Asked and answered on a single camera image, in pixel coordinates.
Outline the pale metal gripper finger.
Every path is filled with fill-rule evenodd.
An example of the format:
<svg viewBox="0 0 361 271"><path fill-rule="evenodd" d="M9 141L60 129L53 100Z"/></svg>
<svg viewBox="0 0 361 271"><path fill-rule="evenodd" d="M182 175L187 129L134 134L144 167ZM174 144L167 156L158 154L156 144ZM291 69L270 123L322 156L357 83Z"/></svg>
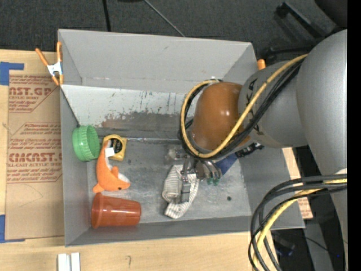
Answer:
<svg viewBox="0 0 361 271"><path fill-rule="evenodd" d="M183 150L170 148L166 154L167 161L178 161L183 160Z"/></svg>
<svg viewBox="0 0 361 271"><path fill-rule="evenodd" d="M191 183L188 176L182 176L182 187L180 191L180 202L185 203L189 201Z"/></svg>

